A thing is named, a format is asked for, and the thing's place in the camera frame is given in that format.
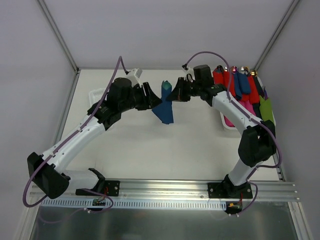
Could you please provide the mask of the teal plastic spoon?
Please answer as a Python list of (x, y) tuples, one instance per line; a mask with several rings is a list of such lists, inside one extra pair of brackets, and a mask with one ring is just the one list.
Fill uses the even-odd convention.
[(172, 85), (167, 81), (164, 81), (161, 86), (166, 91), (169, 90), (172, 87)]

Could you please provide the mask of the dark blue paper napkin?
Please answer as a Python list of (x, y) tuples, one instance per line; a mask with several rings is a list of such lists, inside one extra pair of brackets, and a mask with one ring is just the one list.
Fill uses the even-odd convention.
[(161, 100), (162, 103), (152, 109), (152, 112), (158, 117), (158, 119), (166, 125), (174, 123), (174, 116), (173, 116), (173, 106), (171, 101), (166, 101), (166, 97), (172, 92), (172, 85), (171, 88), (168, 90), (164, 90), (161, 86)]

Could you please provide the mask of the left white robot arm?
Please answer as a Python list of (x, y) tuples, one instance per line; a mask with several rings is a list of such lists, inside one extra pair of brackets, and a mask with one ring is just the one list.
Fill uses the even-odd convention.
[(33, 152), (28, 156), (32, 182), (50, 199), (67, 190), (84, 195), (103, 193), (106, 179), (98, 170), (67, 170), (68, 165), (86, 145), (118, 122), (122, 113), (150, 110), (161, 103), (149, 83), (133, 85), (128, 78), (116, 78), (71, 133), (42, 154)]

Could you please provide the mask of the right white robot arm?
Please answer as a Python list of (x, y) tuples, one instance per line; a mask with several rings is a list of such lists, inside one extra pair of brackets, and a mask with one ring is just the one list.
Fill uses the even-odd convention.
[(275, 125), (270, 120), (263, 121), (250, 113), (236, 101), (224, 84), (215, 84), (208, 65), (190, 68), (184, 64), (182, 68), (185, 76), (178, 78), (176, 86), (166, 99), (188, 102), (191, 97), (200, 97), (226, 116), (241, 135), (239, 159), (232, 171), (215, 188), (228, 198), (238, 197), (242, 191), (247, 190), (247, 180), (254, 169), (276, 153)]

